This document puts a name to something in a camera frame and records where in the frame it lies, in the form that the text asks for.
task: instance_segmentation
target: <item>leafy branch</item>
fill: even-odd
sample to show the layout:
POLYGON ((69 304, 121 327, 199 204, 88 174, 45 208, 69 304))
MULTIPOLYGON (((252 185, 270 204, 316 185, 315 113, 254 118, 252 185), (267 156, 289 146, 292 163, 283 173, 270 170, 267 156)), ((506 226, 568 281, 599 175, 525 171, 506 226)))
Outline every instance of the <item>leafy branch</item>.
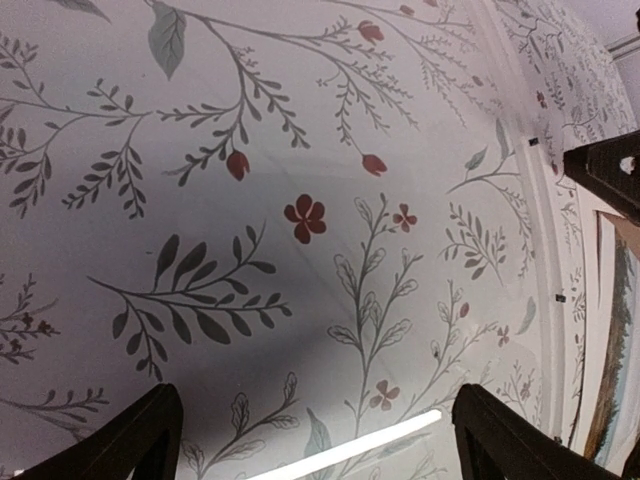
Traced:
POLYGON ((515 405, 522 412, 525 420, 529 420, 527 414, 527 402, 531 397, 531 387, 533 386, 533 374, 535 369, 525 377, 522 373, 522 365, 516 360, 513 365, 513 373, 509 375, 509 380, 505 381, 502 388, 497 390, 506 405, 515 405))
POLYGON ((199 329, 206 337, 223 345, 230 344, 231 337, 227 328, 219 322, 220 315, 228 316, 233 328, 246 337, 253 334, 247 322, 249 315, 257 316, 267 328, 275 328, 272 318, 274 312, 280 312, 286 317, 292 315, 287 304, 281 300, 280 293, 272 293, 266 298, 251 295, 249 287, 237 277, 238 273, 249 269, 267 275, 276 273, 273 264, 253 258, 262 242, 264 231, 265 226, 259 234, 256 234, 252 227, 246 227, 250 245, 246 253, 240 237, 234 237, 232 252, 235 264, 219 276, 215 274, 218 261, 207 261, 207 244, 201 242, 178 262, 171 286, 159 289, 162 277, 174 266, 178 258, 180 237, 172 235, 158 255, 153 288, 150 291, 127 291, 89 277, 97 285, 118 294, 125 303, 125 311, 113 320, 114 339, 118 339, 124 333, 130 321, 137 325, 126 346, 128 355, 135 355, 141 345, 143 346, 143 356, 138 361, 136 370, 146 369, 149 376, 153 374, 158 381, 162 381, 162 372, 156 356, 163 362, 168 361, 167 351, 156 335, 165 331, 165 322, 146 307, 143 308, 143 304, 164 309, 171 316, 173 330, 187 345, 192 342, 192 334, 186 314, 195 317, 199 329))
POLYGON ((35 285, 33 275, 29 274, 27 281, 18 292, 16 307, 8 315, 0 317, 0 338, 7 342, 0 343, 0 358, 14 365, 18 365, 20 360, 34 359, 33 354, 36 349, 26 349, 23 342, 60 334, 47 321, 37 322, 36 320, 41 313, 55 306, 57 300, 42 307, 29 309, 35 285))
POLYGON ((203 480, 207 472, 220 462, 244 460, 262 451, 266 447, 264 440, 257 439, 240 443, 248 434, 259 427, 270 425, 281 430, 297 428, 300 425, 298 419, 284 413, 298 401, 295 398, 297 385, 296 375, 290 372, 284 383, 282 404, 253 424, 250 424, 249 399, 244 393, 238 393, 231 404, 231 424, 235 429, 235 434, 206 463, 204 452, 197 444, 183 441, 183 454, 187 457, 187 464, 195 472, 197 480, 203 480))
POLYGON ((522 266, 520 268, 518 276, 520 278, 523 278, 529 271, 529 265, 535 256, 533 250, 533 232, 531 227, 531 218, 529 216, 527 203, 522 193, 517 192, 515 189, 511 188, 508 185, 503 186, 496 183, 497 180, 505 178, 516 178, 520 180, 519 173, 503 170, 506 162, 510 158, 515 158, 515 150, 512 150, 509 146, 504 127, 499 119, 496 121, 496 136, 501 151, 501 158, 498 165, 488 173, 475 173, 476 170, 482 166, 483 162, 486 159, 487 148, 477 152, 465 164, 464 180, 449 189, 447 193, 452 193, 459 188, 471 185, 473 183, 481 183, 489 185, 494 191, 500 194, 518 222, 518 234, 522 239, 522 246, 520 250, 523 254, 522 266))
POLYGON ((0 404, 28 413, 55 427, 62 428, 69 432, 77 442, 93 432, 93 429, 87 426, 87 413, 98 413, 100 405, 109 404, 109 401, 104 398, 104 390, 102 388, 98 389, 97 392, 88 389, 84 398, 78 398, 73 390, 69 390, 66 400, 54 403, 57 395, 56 390, 50 390, 44 402, 35 405, 19 403, 4 398, 0 398, 0 404))
MULTIPOLYGON (((118 126, 127 120, 135 119, 125 148, 123 148, 123 150, 126 150, 139 123, 151 112, 132 113, 130 108, 133 105, 133 97, 127 95, 124 102, 118 102, 115 95, 118 93, 119 87, 114 86, 110 89, 110 92, 107 93, 107 91, 102 88, 102 79, 98 80, 94 89, 87 92, 87 95, 104 100, 105 102, 99 106, 99 109, 105 113, 79 111, 68 106, 64 108, 57 107, 45 98, 44 83, 40 82, 36 87, 35 82, 27 71, 27 65, 36 58, 38 46, 32 46, 28 43, 23 46, 18 39, 14 40, 11 45, 7 37, 0 36, 0 38, 2 38, 0 41, 0 68, 18 71, 22 78, 14 80, 14 86, 20 90, 31 93, 32 96, 35 97, 34 101, 0 97, 0 102, 6 102, 6 105, 0 107, 0 168, 4 168, 5 174, 10 174, 14 171, 16 173, 29 174, 27 178, 23 179, 14 188, 13 193, 16 197, 9 204, 11 208, 17 210, 21 218, 24 218, 29 206, 35 206, 38 199, 45 194, 46 182, 52 177, 53 169, 49 148, 58 135, 72 124, 87 118, 105 120, 105 125, 108 127, 118 126), (24 129, 5 128, 5 126, 2 125, 17 107, 39 108, 47 110, 50 113, 64 114, 67 118, 71 116, 71 118, 62 123, 54 121, 45 122, 45 126, 51 130, 50 135, 43 143, 31 146, 27 132, 24 129)), ((91 188, 87 186, 79 188, 82 188, 79 192, 83 195, 77 196, 72 194, 69 200, 64 200, 63 202, 69 206, 74 204, 76 208, 80 208, 87 194, 91 194, 92 201, 95 201, 98 191, 96 185, 91 188)), ((140 214, 142 210, 139 204, 142 203, 141 199, 144 198, 144 195, 138 195, 138 190, 132 189, 132 192, 134 192, 134 196, 136 197, 136 216, 142 216, 140 214)))
POLYGON ((445 260, 455 260, 459 251, 464 252, 467 258, 465 268, 473 269, 471 280, 477 280, 490 266, 495 272, 500 284, 503 284, 500 277, 499 267, 503 264, 507 256, 504 250, 507 248, 502 227, 497 232, 491 232, 482 227, 479 217, 474 217, 471 212, 467 212, 466 218, 462 205, 456 209, 453 203, 449 203, 449 218, 459 227, 459 237, 457 240, 449 228, 445 229, 445 234, 451 242, 441 252, 445 260))
MULTIPOLYGON (((447 325, 447 334, 445 336, 444 342, 440 344, 438 341, 431 342, 431 355, 436 360, 436 368, 431 375, 431 378, 426 383, 424 388, 420 391, 420 393, 414 394, 411 397, 411 401, 409 402, 406 410, 398 417, 395 424, 398 424, 404 421, 409 416, 419 415, 421 413, 426 413, 427 411, 435 408, 439 405, 444 405, 447 401, 452 401, 457 394, 457 389, 462 385, 464 378, 459 379, 450 389, 449 393, 442 400, 435 400, 429 407, 420 409, 416 411, 416 407, 420 404, 422 399, 431 391, 433 386, 442 378, 444 375, 451 372, 451 368, 460 363, 460 358, 462 355, 471 347, 473 344, 480 341, 480 339, 485 336, 489 332, 493 332, 496 329, 497 323, 492 322, 483 326, 479 326, 476 331, 466 337, 462 337, 462 331, 458 327, 460 320, 469 313, 469 305, 467 303, 462 303, 462 289, 456 289, 454 287, 453 281, 448 281, 449 285, 449 301, 448 304, 443 302, 438 303, 438 313, 440 316, 440 320, 442 320, 447 325), (460 339, 462 338, 462 343, 460 347, 453 351, 454 347, 459 344, 460 339)), ((487 384, 488 376, 488 366, 485 367, 480 382, 487 384)), ((365 461, 372 455, 372 451, 366 452, 359 457, 357 457, 352 463, 347 462, 345 467, 340 472, 337 478, 344 478, 348 475, 353 469, 365 461)))

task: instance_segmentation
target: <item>leaf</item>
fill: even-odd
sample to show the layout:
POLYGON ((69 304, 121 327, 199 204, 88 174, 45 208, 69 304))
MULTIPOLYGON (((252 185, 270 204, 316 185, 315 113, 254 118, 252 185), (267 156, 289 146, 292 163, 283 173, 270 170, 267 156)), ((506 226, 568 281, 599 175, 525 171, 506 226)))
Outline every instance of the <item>leaf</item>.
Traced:
POLYGON ((189 326, 175 309, 169 307, 169 310, 171 310, 173 329, 184 343, 191 345, 191 331, 189 330, 189 326))
POLYGON ((256 241, 257 241, 256 231, 253 229, 253 227, 249 225, 247 225, 247 237, 249 237, 249 240, 251 240, 251 243, 253 243, 254 245, 256 244, 256 241))
POLYGON ((4 112, 0 113, 0 125, 11 115, 11 112, 13 112, 13 107, 7 108, 4 112))
POLYGON ((184 14, 167 4, 153 2, 156 20, 149 30, 149 47, 153 58, 168 80, 184 57, 184 31, 187 20, 184 14))
POLYGON ((296 417, 292 417, 291 415, 278 415, 277 417, 269 420, 269 423, 276 428, 281 430, 291 430, 292 428, 297 428, 300 426, 300 422, 296 417))
POLYGON ((138 349, 140 348, 140 341, 142 340, 142 333, 138 332, 135 335, 133 335, 130 339, 129 342, 127 343, 127 354, 129 355, 133 355, 135 354, 138 349))
POLYGON ((411 280, 407 280, 402 285, 400 285, 400 288, 398 288, 398 291, 396 292, 396 294, 399 297, 406 297, 411 292, 417 289, 418 289, 418 282, 416 282, 414 279, 411 279, 411 280))
POLYGON ((211 275, 217 266, 218 262, 216 262, 215 260, 211 260, 210 262, 205 263, 196 271, 196 273, 193 274, 193 277, 191 277, 191 280, 189 280, 189 285, 211 275))
POLYGON ((280 293, 274 293, 269 297, 269 300, 267 300, 266 306, 270 307, 272 305, 275 305, 276 303, 278 303, 278 300, 280 300, 280 297, 282 297, 282 295, 280 293))
POLYGON ((531 326, 533 319, 536 317, 536 302, 533 300, 533 297, 529 297, 529 301, 527 302, 527 311, 524 314, 524 319, 522 320, 522 325, 520 329, 516 333, 516 335, 522 335, 531 326))
POLYGON ((235 427, 238 436, 249 423, 249 413, 249 399, 244 393, 239 393, 231 404, 231 424, 235 427))
POLYGON ((149 325, 151 325, 151 328, 153 328, 156 332, 164 332, 164 325, 162 324, 160 319, 156 317, 153 313, 150 313, 150 312, 140 312, 140 313, 143 313, 145 317, 147 317, 147 321, 149 322, 149 325))
POLYGON ((245 337, 250 337, 251 329, 249 328, 249 325, 247 325, 247 322, 245 322, 244 318, 231 310, 227 313, 231 317, 231 321, 233 322, 233 326, 236 327, 236 330, 238 330, 238 332, 240 332, 245 337))
POLYGON ((183 440, 182 453, 187 457, 187 464, 194 472, 199 472, 204 466, 204 452, 195 443, 183 440))
POLYGON ((198 320, 198 325, 202 333, 214 342, 222 343, 223 345, 229 345, 231 343, 231 338, 227 331, 206 313, 196 310, 196 320, 198 320))
POLYGON ((411 445, 416 443, 418 440, 421 440, 425 437, 428 437, 429 434, 422 435, 414 435, 413 437, 401 438, 393 443, 387 445, 382 452, 378 454, 378 459, 383 459, 393 455, 394 453, 401 452, 402 450, 406 450, 411 445))
POLYGON ((504 127, 499 118, 496 120, 496 136, 500 144, 500 155, 502 160, 504 160, 509 156, 509 144, 507 143, 507 135, 504 132, 504 127))
MULTIPOLYGON (((304 449, 305 458, 331 448, 331 437, 329 436, 327 426, 318 420, 310 408, 307 408, 307 413, 309 414, 309 419, 311 421, 311 434, 309 436, 307 446, 304 449)), ((320 470, 319 472, 314 472, 311 474, 311 477, 313 480, 327 480, 331 477, 334 468, 335 466, 332 465, 320 470)))
POLYGON ((373 252, 367 260, 365 272, 373 272, 382 263, 382 260, 384 260, 386 254, 387 252, 384 248, 378 248, 375 252, 373 252))
POLYGON ((43 161, 44 161, 44 178, 46 180, 49 180, 51 178, 51 159, 49 158, 49 155, 47 155, 46 153, 44 154, 43 157, 43 161))
POLYGON ((206 255, 206 243, 200 242, 198 245, 193 247, 193 250, 191 250, 176 267, 176 271, 173 274, 173 285, 171 286, 172 291, 175 291, 180 278, 182 278, 185 273, 189 273, 200 266, 206 255))
POLYGON ((173 265, 173 262, 176 260, 176 255, 178 254, 179 246, 180 246, 180 237, 176 234, 173 234, 162 247, 162 250, 160 251, 160 255, 158 255, 158 260, 156 262, 156 276, 153 281, 154 291, 158 288, 158 281, 160 280, 160 277, 162 276, 162 274, 166 272, 167 269, 171 267, 171 265, 173 265))
POLYGON ((342 255, 336 255, 333 259, 333 263, 336 266, 336 274, 338 275, 338 278, 340 278, 342 286, 352 298, 355 298, 357 281, 349 260, 344 258, 342 255))
POLYGON ((116 315, 116 318, 113 319, 113 338, 117 339, 122 332, 124 332, 124 328, 127 326, 127 320, 129 316, 127 312, 120 313, 116 315))
POLYGON ((358 340, 351 330, 340 325, 333 325, 327 329, 327 333, 336 342, 344 345, 358 345, 358 340))
POLYGON ((267 444, 264 440, 252 440, 251 442, 241 443, 227 450, 219 460, 245 460, 264 450, 266 446, 267 444))
POLYGON ((473 157, 471 157, 471 160, 465 163, 465 168, 469 171, 478 168, 484 161, 484 157, 487 155, 487 148, 489 147, 484 147, 484 150, 476 153, 473 157))
POLYGON ((102 155, 100 155, 100 157, 104 158, 105 160, 111 160, 112 158, 116 158, 118 155, 120 155, 120 152, 111 150, 110 152, 104 152, 102 155))
POLYGON ((356 209, 362 219, 367 222, 367 225, 371 225, 373 223, 373 213, 371 213, 371 209, 369 208, 369 205, 367 205, 367 202, 361 198, 356 198, 354 203, 356 204, 356 209))
POLYGON ((38 167, 38 162, 24 162, 16 167, 16 172, 24 173, 38 167))
POLYGON ((473 275, 471 275, 471 280, 477 280, 478 278, 480 278, 480 275, 482 275, 485 268, 487 268, 486 265, 484 267, 478 268, 475 272, 473 272, 473 275))
POLYGON ((411 320, 407 318, 396 323, 393 327, 389 327, 382 336, 380 346, 378 348, 390 347, 391 345, 395 345, 400 342, 404 338, 404 335, 411 330, 411 327, 411 320))
POLYGON ((465 268, 473 268, 473 267, 477 267, 480 262, 482 261, 482 258, 470 258, 469 260, 467 260, 467 263, 464 264, 465 268))
POLYGON ((188 295, 189 298, 193 298, 195 301, 204 303, 205 305, 215 305, 218 303, 218 299, 210 295, 200 295, 197 293, 185 293, 185 295, 188 295))
POLYGON ((27 141, 27 133, 24 131, 23 128, 19 128, 18 129, 18 145, 20 145, 20 148, 24 148, 24 144, 27 141))
POLYGON ((274 328, 276 326, 269 314, 263 310, 260 310, 260 321, 267 328, 274 328))
POLYGON ((69 10, 76 10, 79 12, 90 13, 98 17, 104 18, 107 22, 111 23, 109 17, 107 17, 102 11, 96 7, 91 0, 49 0, 50 2, 57 3, 58 5, 68 8, 69 10))
POLYGON ((225 282, 227 282, 229 285, 231 285, 231 288, 233 288, 240 295, 246 295, 246 294, 249 293, 249 289, 242 282, 239 282, 239 281, 234 280, 232 278, 225 279, 225 282))
POLYGON ((289 372, 287 379, 284 381, 284 402, 291 403, 296 396, 296 388, 298 387, 298 377, 293 372, 289 372))
POLYGON ((242 244, 238 237, 233 238, 233 256, 236 257, 238 264, 242 262, 242 244))
POLYGON ((167 351, 164 349, 164 347, 162 346, 162 344, 156 340, 153 337, 151 338, 151 343, 153 343, 153 346, 155 347, 156 351, 158 352, 158 356, 160 357, 160 359, 163 362, 168 362, 169 361, 169 356, 167 355, 167 351))
POLYGON ((36 178, 29 178, 19 183, 18 186, 13 190, 13 193, 18 194, 24 192, 27 188, 33 185, 33 183, 36 181, 36 178))
POLYGON ((251 265, 252 267, 256 267, 262 273, 266 273, 268 275, 272 275, 276 273, 276 267, 271 263, 255 261, 255 262, 250 262, 249 265, 251 265))

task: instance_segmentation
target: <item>botanical pattern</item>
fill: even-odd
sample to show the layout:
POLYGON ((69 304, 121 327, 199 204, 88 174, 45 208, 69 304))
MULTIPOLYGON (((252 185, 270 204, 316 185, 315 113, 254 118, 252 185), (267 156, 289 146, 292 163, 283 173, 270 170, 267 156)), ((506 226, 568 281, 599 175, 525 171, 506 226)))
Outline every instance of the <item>botanical pattern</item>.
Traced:
MULTIPOLYGON (((65 8, 110 21, 89 0, 54 1, 65 8)), ((125 199, 123 208, 132 219, 144 216, 147 203, 140 185, 143 181, 140 168, 142 157, 132 143, 140 123, 150 116, 159 116, 162 121, 186 121, 191 128, 201 125, 214 127, 212 134, 216 141, 213 145, 202 145, 197 154, 185 156, 184 166, 167 172, 178 176, 180 186, 186 184, 196 167, 205 169, 214 157, 226 162, 229 173, 236 180, 243 180, 250 172, 250 162, 239 148, 241 144, 249 144, 249 118, 252 123, 260 123, 265 115, 276 115, 282 121, 282 131, 290 136, 292 148, 310 148, 311 144, 306 139, 307 131, 298 123, 297 113, 289 106, 291 97, 282 92, 282 83, 265 78, 255 49, 230 43, 225 29, 245 34, 248 41, 258 39, 303 50, 332 65, 335 74, 320 78, 317 83, 322 89, 332 90, 332 96, 337 100, 337 140, 357 150, 362 156, 365 170, 376 176, 385 172, 387 167, 378 156, 364 151, 356 141, 354 121, 370 122, 375 130, 386 132, 391 128, 386 120, 387 114, 381 113, 382 108, 386 108, 404 118, 409 126, 418 127, 411 111, 405 106, 413 99, 413 95, 389 71, 394 55, 377 45, 377 42, 387 38, 384 32, 387 32, 387 36, 399 37, 417 56, 425 87, 434 89, 463 124, 464 117, 456 97, 460 96, 478 108, 489 110, 476 91, 485 83, 490 85, 490 80, 482 80, 472 74, 464 60, 452 53, 455 49, 467 53, 476 48, 472 41, 473 26, 454 19, 457 9, 453 5, 444 8, 440 19, 433 22, 420 18, 413 10, 408 15, 406 8, 389 10, 326 0, 326 3, 344 9, 345 15, 357 15, 365 19, 356 25, 357 22, 341 14, 322 33, 294 35, 233 24, 161 1, 146 0, 146 3, 155 14, 155 22, 148 33, 149 48, 167 79, 171 80, 183 62, 187 51, 187 26, 189 29, 201 28, 214 43, 222 45, 232 59, 237 71, 238 99, 225 106, 211 105, 204 100, 199 106, 187 105, 184 109, 139 112, 133 108, 132 95, 119 96, 120 88, 117 85, 107 87, 103 79, 98 79, 93 89, 87 91, 87 95, 94 97, 97 102, 96 110, 84 111, 68 105, 57 105, 45 93, 44 82, 34 79, 29 71, 30 64, 36 60, 38 45, 0 36, 0 67, 15 75, 13 84, 17 92, 22 90, 31 97, 28 100, 18 95, 0 97, 3 103, 0 104, 0 166, 7 175, 12 172, 14 175, 23 174, 19 176, 14 188, 15 197, 10 203, 21 217, 26 215, 28 208, 37 204, 45 194, 47 182, 51 180, 56 159, 52 160, 48 153, 50 145, 59 135, 64 136, 72 124, 80 121, 93 119, 104 122, 105 127, 121 126, 117 131, 124 131, 124 134, 119 133, 119 139, 114 136, 114 146, 117 147, 96 158, 98 161, 91 165, 91 171, 84 176, 83 182, 76 187, 76 191, 68 194, 63 203, 68 208, 82 208, 87 201, 96 202, 101 189, 110 189, 115 184, 118 195, 125 199), (401 27, 411 24, 425 33, 413 36, 401 27), (27 130, 1 126, 11 123, 10 115, 17 107, 44 110, 51 115, 52 120, 45 122, 51 130, 47 140, 29 142, 27 130), (354 120, 358 117, 362 117, 362 120, 354 120)))
POLYGON ((156 311, 162 309, 163 313, 168 313, 171 328, 187 345, 192 343, 193 338, 189 323, 197 324, 210 340, 228 345, 231 343, 231 336, 228 328, 219 320, 221 316, 228 317, 231 326, 245 337, 253 335, 249 322, 259 320, 263 326, 275 328, 272 318, 275 312, 291 316, 291 310, 281 300, 282 294, 275 292, 262 298, 260 294, 251 293, 249 287, 238 277, 249 269, 266 275, 276 273, 273 264, 254 259, 264 232, 265 225, 259 233, 247 226, 248 241, 245 242, 245 247, 240 237, 234 237, 234 262, 227 269, 221 268, 221 273, 217 271, 218 260, 207 259, 207 244, 198 243, 177 263, 170 286, 167 282, 166 288, 161 287, 160 281, 178 259, 180 237, 177 234, 167 240, 158 255, 150 291, 131 292, 90 278, 101 287, 118 294, 124 302, 124 312, 113 319, 113 338, 118 339, 129 323, 134 324, 129 328, 131 336, 127 341, 126 352, 128 355, 135 355, 142 348, 142 357, 136 364, 137 371, 146 370, 148 376, 154 375, 161 382, 162 370, 158 359, 165 363, 169 361, 169 354, 159 337, 169 322, 160 320, 156 313, 146 308, 152 307, 156 311), (194 317, 195 322, 191 322, 186 314, 194 317))
POLYGON ((514 408, 525 420, 536 427, 540 426, 540 401, 542 390, 532 396, 535 387, 535 369, 529 373, 523 372, 522 365, 516 360, 513 364, 513 372, 509 375, 502 387, 496 390, 498 397, 507 405, 514 408))
MULTIPOLYGON (((509 177, 516 178, 518 180, 520 179, 520 174, 517 171, 504 170, 505 163, 507 161, 511 159, 515 160, 514 158, 515 151, 509 147, 509 142, 507 141, 507 136, 504 130, 504 126, 502 125, 502 122, 500 122, 500 120, 496 121, 496 135, 498 138, 498 144, 500 145, 500 163, 498 163, 498 165, 495 168, 493 168, 493 170, 487 173, 475 172, 475 170, 480 168, 483 162, 485 161, 488 147, 477 152, 464 165, 466 169, 464 180, 461 183, 454 186, 453 188, 451 188, 448 193, 452 193, 458 190, 459 188, 464 187, 466 185, 470 185, 474 182, 479 182, 481 184, 490 186, 495 192, 497 192, 502 197, 503 201, 507 204, 507 206, 509 207, 513 215, 515 215, 518 222, 518 234, 522 239, 521 240, 522 246, 520 247, 520 251, 522 252, 522 256, 523 256, 522 266, 520 268, 520 273, 518 274, 518 276, 524 277, 524 275, 529 271, 529 266, 534 258, 531 220, 529 218, 529 212, 527 210, 527 205, 525 203, 524 196, 521 193, 520 186, 518 185, 518 188, 514 188, 513 186, 508 184, 501 185, 499 183, 496 183, 496 182, 499 182, 501 179, 509 178, 509 177)), ((480 222, 480 220, 477 217, 476 217, 476 222, 478 223, 480 222)), ((480 237, 477 240, 482 240, 481 231, 482 231, 481 229, 477 230, 477 233, 479 234, 479 237, 480 237)), ((476 245, 478 247, 477 248, 478 255, 476 255, 476 257, 482 256, 482 253, 480 252, 480 250, 482 250, 480 248, 482 246, 481 243, 482 242, 479 241, 478 244, 476 245)), ((488 245, 489 245, 489 242, 487 242, 485 239, 485 248, 488 248, 488 245)), ((498 259, 498 263, 504 262, 504 260, 502 260, 502 262, 500 261, 502 258, 506 260, 506 256, 501 255, 500 259, 498 259)), ((497 265, 494 267, 494 270, 496 271, 496 275, 500 277, 500 275, 498 274, 497 265)))
MULTIPOLYGON (((298 401, 296 398, 297 386, 297 377, 294 373, 289 373, 284 383, 284 399, 282 404, 255 421, 251 419, 249 399, 244 393, 238 393, 231 404, 231 425, 235 433, 233 437, 217 452, 212 454, 210 458, 206 457, 198 444, 183 440, 182 453, 187 459, 189 468, 195 473, 196 479, 204 479, 207 472, 218 463, 230 460, 244 460, 264 450, 267 444, 264 440, 256 438, 256 434, 252 433, 254 430, 260 431, 264 428, 290 430, 297 428, 300 425, 299 420, 292 415, 284 413, 298 401)), ((313 418, 313 412, 310 410, 309 415, 313 418)))
MULTIPOLYGON (((549 125, 540 140, 564 207, 552 214, 564 214, 556 224, 576 256, 561 152, 630 125, 624 92, 554 0, 498 3, 525 45, 532 78, 510 81, 535 83, 531 114, 549 125)), ((98 0, 42 0, 37 15, 9 7, 3 425, 20 430, 25 413, 61 442, 80 439, 108 420, 107 402, 113 415, 172 382, 187 407, 180 477, 195 480, 251 478, 448 410, 465 382, 500 387, 544 428, 527 160, 493 53, 476 38, 501 25, 474 24, 472 6, 291 2, 282 21, 269 2, 244 0, 229 11, 171 0, 126 12, 98 0), (448 161, 449 151, 466 153, 448 161), (69 391, 60 371, 104 390, 69 391), (112 391, 127 394, 107 400, 112 391)), ((563 279, 568 329, 585 323, 580 267, 563 279)), ((584 336, 571 348, 581 377, 584 336)), ((458 478, 442 431, 309 477, 458 478)), ((4 442, 15 465, 0 478, 41 460, 4 442)))
MULTIPOLYGON (((0 318, 0 337, 3 340, 0 343, 0 359, 6 361, 3 362, 4 368, 19 368, 24 365, 24 361, 35 360, 37 348, 34 344, 60 335, 45 319, 57 300, 42 304, 35 297, 36 285, 37 282, 30 273, 18 290, 15 307, 11 307, 9 313, 0 318)), ((5 275, 0 275, 0 292, 3 287, 5 275)), ((64 400, 60 397, 63 395, 55 389, 49 390, 44 401, 31 404, 16 401, 5 392, 0 396, 0 406, 36 417, 67 431, 74 440, 80 441, 93 432, 93 428, 88 425, 87 414, 98 413, 100 405, 109 403, 102 388, 97 392, 88 389, 84 396, 69 390, 64 395, 64 400)), ((0 467, 0 478, 3 475, 4 467, 0 467)))
MULTIPOLYGON (((4 275, 0 275, 0 288, 4 286, 4 278, 4 275)), ((36 284, 33 275, 29 274, 18 291, 15 307, 0 317, 0 338, 3 341, 0 343, 0 360, 14 365, 23 360, 33 360, 36 352, 34 343, 60 335, 42 315, 54 307, 57 300, 32 307, 36 284)))

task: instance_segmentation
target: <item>gray leaf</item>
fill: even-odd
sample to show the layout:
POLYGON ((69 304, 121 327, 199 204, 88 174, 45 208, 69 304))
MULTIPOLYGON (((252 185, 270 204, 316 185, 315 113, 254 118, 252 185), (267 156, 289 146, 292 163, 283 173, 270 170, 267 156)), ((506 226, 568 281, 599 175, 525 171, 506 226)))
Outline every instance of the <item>gray leaf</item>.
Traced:
POLYGON ((496 136, 498 137, 498 143, 500 144, 500 155, 504 160, 509 156, 509 144, 507 143, 507 135, 504 132, 504 127, 500 119, 496 120, 496 136))
POLYGON ((411 330, 411 326, 411 320, 405 318, 393 327, 390 327, 382 336, 382 340, 380 340, 380 348, 390 347, 400 342, 404 338, 405 333, 411 330))
POLYGON ((50 2, 57 3, 58 5, 68 8, 69 10, 77 10, 79 12, 90 13, 104 18, 107 22, 111 23, 109 17, 107 17, 102 11, 96 7, 91 0, 49 0, 50 2))
POLYGON ((289 372, 284 382, 284 401, 290 403, 296 396, 296 388, 298 387, 298 377, 293 372, 289 372))
POLYGON ((264 450, 266 446, 267 444, 263 440, 241 443, 228 450, 227 453, 220 457, 220 460, 244 460, 264 450))
POLYGON ((327 333, 331 338, 335 341, 343 343, 345 345, 357 345, 358 340, 351 330, 345 327, 341 327, 340 325, 334 325, 329 327, 327 333))
POLYGON ((149 30, 149 47, 160 68, 171 80, 184 57, 184 31, 187 25, 182 12, 163 2, 154 2, 156 21, 149 30))
POLYGON ((278 415, 277 417, 269 420, 269 423, 281 430, 290 430, 300 425, 298 419, 296 417, 292 417, 291 415, 278 415))
POLYGON ((236 395, 231 405, 231 424, 235 427, 236 432, 240 435, 247 423, 249 423, 249 399, 244 393, 236 395))
POLYGON ((484 161, 484 157, 487 155, 487 148, 488 147, 484 147, 484 150, 476 153, 473 157, 471 157, 471 160, 465 163, 465 168, 469 171, 478 168, 484 161))
POLYGON ((533 297, 529 297, 529 301, 527 302, 527 311, 524 314, 524 319, 522 320, 522 325, 520 326, 520 330, 516 333, 516 335, 522 335, 531 326, 531 322, 536 317, 536 302, 533 300, 533 297))
MULTIPOLYGON (((324 452, 325 450, 331 448, 331 437, 329 436, 329 430, 327 429, 327 426, 320 420, 318 420, 318 418, 310 408, 307 408, 307 413, 309 414, 309 419, 311 420, 311 435, 309 436, 309 441, 307 442, 307 446, 304 449, 305 458, 311 457, 316 453, 324 452)), ((334 466, 327 467, 324 470, 313 473, 311 477, 314 480, 326 480, 331 477, 334 468, 334 466)))

